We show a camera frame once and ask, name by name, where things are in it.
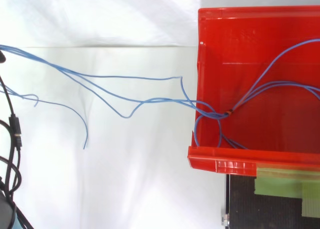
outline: black cable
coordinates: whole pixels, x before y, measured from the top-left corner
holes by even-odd
[[[12,103],[11,103],[11,100],[10,100],[6,85],[5,85],[4,81],[2,80],[1,76],[0,76],[0,83],[1,83],[1,85],[3,87],[3,91],[5,93],[6,100],[8,101],[8,104],[9,104],[9,107],[10,107],[10,111],[11,111],[11,115],[14,115],[15,114],[14,108],[12,106]]]
[[[18,159],[17,159],[17,163],[16,163],[16,168],[19,170],[20,168],[20,160],[21,160],[21,150],[20,148],[17,147],[17,153],[18,153]],[[11,194],[11,198],[12,200],[14,199],[14,192],[19,188],[17,187],[15,189],[16,183],[17,183],[17,179],[18,179],[18,174],[16,173],[14,176],[14,180],[13,180],[13,184],[12,184],[12,189],[10,190],[10,194]]]
[[[3,63],[5,61],[6,61],[6,57],[0,51],[0,63]],[[4,195],[5,195],[6,200],[8,201],[8,203],[11,205],[11,207],[13,209],[10,228],[13,227],[15,219],[16,219],[16,215],[17,215],[17,219],[18,219],[19,223],[21,224],[21,226],[24,229],[34,229],[32,227],[32,225],[30,224],[30,222],[25,217],[25,215],[21,212],[21,210],[14,203],[13,196],[11,196],[11,195],[13,195],[13,192],[16,191],[19,188],[19,186],[21,184],[21,181],[22,181],[22,177],[21,177],[21,174],[19,172],[20,157],[21,157],[20,149],[21,149],[21,146],[22,146],[21,137],[20,137],[21,129],[20,129],[19,119],[15,115],[14,108],[12,106],[12,103],[11,103],[11,100],[10,100],[6,85],[5,85],[4,81],[2,80],[1,76],[0,76],[0,83],[1,83],[1,85],[3,87],[3,91],[5,93],[5,96],[6,96],[6,99],[8,101],[8,104],[9,104],[9,107],[10,107],[10,111],[11,111],[11,117],[9,117],[10,126],[7,123],[5,123],[3,120],[0,120],[0,125],[4,126],[4,128],[6,128],[6,130],[9,132],[10,141],[11,141],[8,160],[3,158],[3,157],[0,158],[0,161],[5,161],[7,163],[3,191],[4,191]],[[14,155],[15,155],[15,147],[18,150],[17,166],[15,166],[13,164]],[[15,171],[15,177],[14,177],[14,180],[13,180],[13,187],[12,187],[12,189],[10,191],[9,190],[9,183],[10,183],[11,169],[13,169]]]
[[[16,214],[20,219],[20,221],[22,222],[22,224],[24,224],[27,229],[34,229],[33,226],[30,224],[30,222],[27,220],[25,215],[22,213],[22,211],[18,207],[16,208]]]
[[[6,158],[4,158],[3,156],[0,156],[0,161],[4,162],[5,164],[9,163],[9,161]],[[10,190],[10,194],[12,192],[15,192],[20,187],[21,182],[22,182],[22,176],[21,176],[21,173],[18,170],[18,168],[15,165],[12,165],[12,169],[17,176],[17,184]],[[3,183],[2,181],[0,181],[0,190],[2,190],[2,191],[5,190],[5,183]]]
[[[17,219],[18,219],[18,221],[19,221],[22,229],[27,229],[26,226],[25,226],[25,224],[22,223],[21,219],[20,219],[19,217],[17,217]]]

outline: blue cable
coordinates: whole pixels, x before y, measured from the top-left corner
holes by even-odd
[[[285,53],[300,47],[302,45],[308,44],[308,43],[314,43],[314,42],[320,42],[320,39],[311,39],[311,40],[307,40],[307,41],[303,41],[301,43],[298,43],[294,46],[289,47],[288,49],[284,50],[283,52],[281,52],[270,64],[269,66],[264,70],[264,72],[260,75],[260,77],[254,82],[254,84],[251,86],[251,88],[247,91],[247,93],[235,104],[235,106],[233,107],[233,110],[235,110],[237,107],[247,103],[249,100],[251,100],[252,98],[258,96],[260,93],[270,89],[270,88],[274,88],[274,87],[283,87],[283,86],[293,86],[293,87],[300,87],[300,88],[304,88],[306,90],[308,90],[309,92],[311,92],[314,96],[316,96],[319,100],[320,100],[320,96],[315,92],[320,92],[320,89],[314,86],[310,86],[310,85],[303,85],[297,82],[293,82],[293,81],[271,81],[268,83],[265,83],[257,88],[256,85],[259,83],[259,81],[265,76],[265,74],[269,71],[269,69],[274,65],[274,63],[280,58],[282,57]],[[91,91],[92,93],[94,93],[98,98],[100,98],[105,104],[107,104],[115,113],[117,113],[120,117],[122,118],[130,118],[133,116],[133,114],[135,113],[135,111],[142,106],[143,104],[149,104],[149,103],[164,103],[164,102],[174,102],[174,103],[178,103],[184,106],[187,106],[189,108],[195,109],[197,112],[200,113],[200,116],[197,118],[197,120],[195,121],[194,124],[194,140],[195,143],[197,144],[197,146],[199,146],[199,142],[198,142],[198,138],[197,138],[197,126],[199,121],[201,120],[201,118],[203,117],[207,117],[210,119],[215,119],[218,122],[218,126],[219,126],[219,141],[218,141],[218,145],[217,147],[221,146],[222,143],[222,139],[224,139],[227,143],[229,143],[232,147],[239,147],[239,148],[243,148],[243,149],[247,149],[246,147],[242,146],[241,144],[226,138],[223,133],[222,133],[222,127],[221,127],[221,122],[220,120],[229,117],[228,113],[218,113],[216,112],[212,106],[210,106],[209,104],[203,102],[203,101],[198,101],[198,100],[190,100],[190,98],[188,97],[185,89],[184,89],[184,85],[183,85],[183,77],[182,76],[172,76],[172,77],[167,77],[167,78],[152,78],[152,77],[138,77],[138,76],[119,76],[119,75],[89,75],[89,74],[84,74],[84,73],[79,73],[70,69],[67,69],[65,67],[50,63],[38,56],[35,56],[31,53],[28,53],[24,50],[15,48],[15,47],[11,47],[11,46],[6,46],[6,45],[0,45],[0,50],[1,51],[6,51],[36,62],[40,62],[40,63],[44,63],[48,66],[51,66],[55,69],[57,69],[59,72],[63,73],[65,76],[69,77],[71,80],[73,80],[74,82],[78,83],[79,85],[83,86],[84,88],[86,88],[87,90]],[[114,107],[112,107],[106,100],[104,100],[99,94],[97,94],[94,90],[90,89],[89,87],[85,86],[83,83],[81,83],[80,81],[76,80],[75,78],[73,78],[71,75],[76,76],[88,83],[90,83],[91,85],[93,85],[94,87],[102,90],[103,92],[110,94],[114,97],[120,98],[122,100],[126,100],[126,101],[130,101],[130,102],[135,102],[135,103],[139,103],[130,113],[129,116],[124,116],[122,115],[120,112],[118,112]],[[186,99],[171,99],[171,98],[165,98],[165,97],[155,97],[155,98],[151,98],[151,99],[147,99],[147,100],[135,100],[135,99],[131,99],[131,98],[127,98],[127,97],[123,97],[120,95],[117,95],[115,93],[112,93],[106,89],[104,89],[103,87],[93,83],[92,81],[90,81],[89,79],[87,79],[86,77],[89,78],[119,78],[119,79],[138,79],[138,80],[152,80],[152,81],[167,81],[167,80],[172,80],[172,79],[180,79],[180,86],[181,86],[181,90],[182,93],[184,95],[184,97]],[[13,90],[8,88],[8,91],[10,92],[11,95],[13,96],[18,96],[21,97],[23,99],[27,99],[27,100],[32,100],[32,101],[36,101],[36,105],[38,102],[44,102],[44,103],[49,103],[49,104],[55,104],[55,105],[60,105],[66,108],[69,108],[71,110],[73,110],[72,108],[63,105],[63,104],[59,104],[59,103],[54,103],[54,102],[48,102],[48,101],[43,101],[43,100],[39,100],[39,98],[34,95],[34,94],[27,94],[27,95],[19,95],[16,92],[14,92]],[[28,98],[29,96],[33,96],[36,97],[37,99],[31,99]],[[204,111],[202,109],[199,109],[198,107],[196,107],[194,105],[194,103],[197,104],[202,104],[206,107],[208,107],[210,109],[210,111]],[[86,146],[87,143],[87,139],[88,139],[88,127],[87,124],[85,123],[84,119],[81,117],[82,121],[85,124],[86,127],[86,132],[87,132],[87,136],[86,136],[86,140],[85,140],[85,144],[84,144],[84,148]]]
[[[19,98],[22,98],[22,99],[26,99],[26,100],[30,100],[30,101],[36,101],[36,104],[34,106],[36,106],[38,104],[38,102],[47,103],[47,104],[52,104],[52,105],[57,105],[57,106],[61,106],[61,107],[64,107],[64,108],[68,108],[68,109],[72,110],[74,113],[76,113],[81,118],[81,120],[83,121],[84,126],[85,126],[86,137],[85,137],[85,142],[84,142],[84,145],[83,145],[83,149],[86,148],[87,141],[88,141],[88,136],[89,136],[88,126],[87,126],[87,123],[85,122],[84,118],[76,110],[74,110],[73,108],[71,108],[71,107],[69,107],[67,105],[61,104],[61,103],[50,102],[50,101],[46,101],[46,100],[40,100],[39,97],[37,95],[35,95],[35,94],[20,95],[20,94],[14,92],[13,90],[11,90],[9,87],[6,86],[6,88],[7,88],[7,91],[8,91],[9,95],[12,95],[12,96],[15,96],[15,97],[19,97]],[[28,98],[28,96],[34,96],[34,97],[36,97],[36,99]]]

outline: red plastic bin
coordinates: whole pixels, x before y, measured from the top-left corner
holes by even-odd
[[[285,49],[320,38],[320,6],[205,8],[198,12],[197,99],[231,109]],[[320,42],[282,56],[259,85],[294,81],[320,88]],[[203,105],[197,107],[207,110]],[[216,120],[200,120],[188,160],[195,169],[256,176],[257,167],[320,171],[320,101],[297,87],[275,87],[221,120],[230,139],[249,148],[217,148]]]

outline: white backdrop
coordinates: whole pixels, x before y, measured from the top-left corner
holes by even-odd
[[[196,97],[197,48],[28,49],[50,62],[97,75],[183,76]],[[187,160],[194,110],[174,103],[142,106],[123,119],[91,92],[52,67],[6,53],[3,80],[18,93],[66,104],[71,110],[12,98],[22,128],[23,182],[15,195],[35,228],[162,229],[221,228],[222,174],[194,170]],[[179,80],[96,79],[113,93],[138,100],[182,99]],[[99,93],[121,113],[137,105]],[[9,116],[5,96],[0,115]],[[0,128],[1,155],[9,137]]]
[[[89,74],[181,75],[194,99],[197,48],[154,46],[197,46],[199,8],[319,1],[0,0],[0,44],[29,47],[53,63]],[[222,228],[224,176],[193,170],[187,160],[193,110],[145,105],[126,120],[53,68],[9,55],[0,74],[18,93],[73,107],[89,126],[82,150],[85,128],[74,112],[12,99],[23,133],[23,183],[15,201],[36,229]],[[96,81],[137,99],[183,96],[178,81]],[[102,95],[124,114],[134,106]],[[3,95],[0,105],[0,118],[6,119]],[[2,128],[0,135],[5,156],[9,137]]]
[[[203,7],[316,5],[320,0],[0,0],[11,46],[196,46]]]

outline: metal screw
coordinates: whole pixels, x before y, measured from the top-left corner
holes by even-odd
[[[229,214],[224,214],[221,220],[222,226],[228,227],[229,226]]]

